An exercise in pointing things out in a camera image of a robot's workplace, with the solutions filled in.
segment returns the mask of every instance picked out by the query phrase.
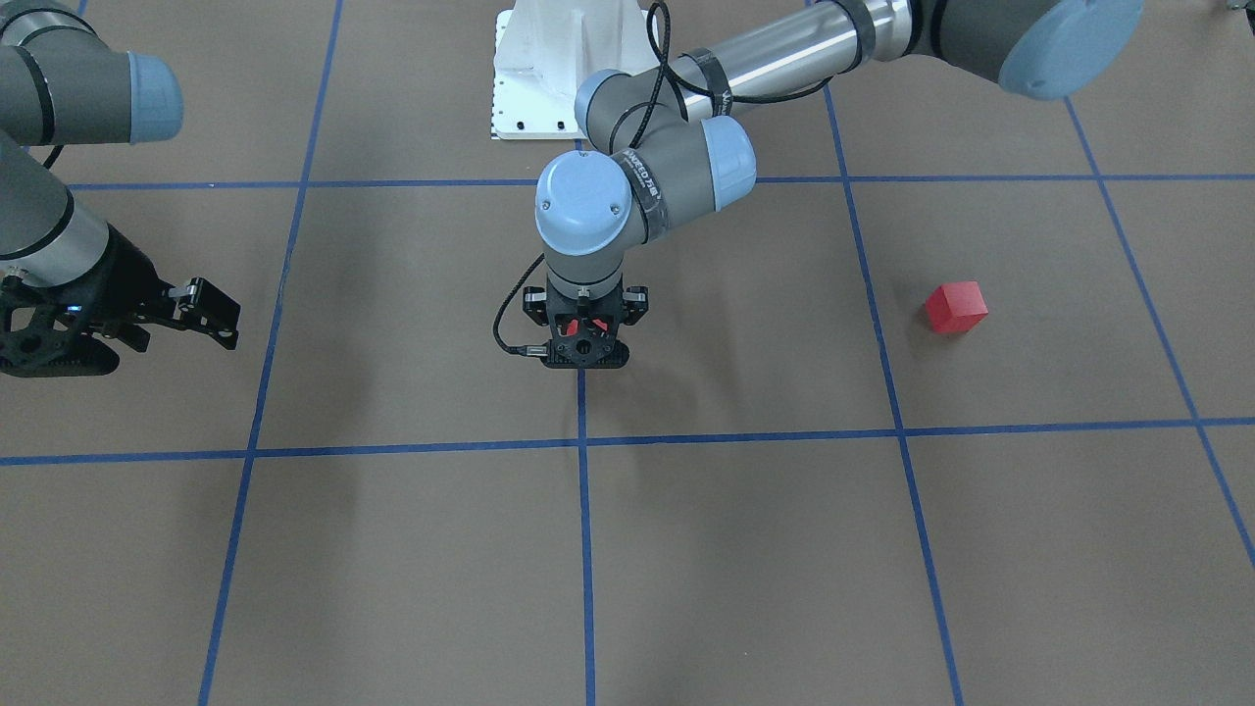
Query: blue cap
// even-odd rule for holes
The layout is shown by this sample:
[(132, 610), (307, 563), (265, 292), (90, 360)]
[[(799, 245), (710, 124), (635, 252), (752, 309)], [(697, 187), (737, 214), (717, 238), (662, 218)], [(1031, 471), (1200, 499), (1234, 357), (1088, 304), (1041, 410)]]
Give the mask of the blue cap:
[(584, 79), (575, 92), (575, 122), (580, 125), (580, 132), (589, 137), (589, 103), (592, 103), (592, 94), (601, 88), (602, 83), (612, 75), (628, 75), (616, 69), (601, 69), (600, 71)]
[(601, 152), (558, 154), (536, 184), (536, 229), (563, 255), (589, 255), (610, 245), (631, 208), (628, 174)]
[(1079, 90), (1124, 49), (1142, 0), (1062, 0), (1015, 43), (998, 85), (1038, 100)]
[(715, 115), (702, 120), (710, 157), (710, 181), (714, 182), (714, 209), (749, 193), (758, 178), (754, 145), (745, 128), (732, 115)]
[(157, 56), (131, 56), (131, 143), (169, 139), (183, 128), (183, 92)]

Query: red object in gripper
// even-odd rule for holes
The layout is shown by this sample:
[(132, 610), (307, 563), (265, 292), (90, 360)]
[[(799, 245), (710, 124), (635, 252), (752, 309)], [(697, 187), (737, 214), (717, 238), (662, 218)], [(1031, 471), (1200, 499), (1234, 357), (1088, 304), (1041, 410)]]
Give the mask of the red object in gripper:
[(951, 281), (943, 283), (924, 302), (929, 312), (929, 322), (936, 332), (961, 332), (971, 330), (989, 315), (980, 286), (974, 281)]

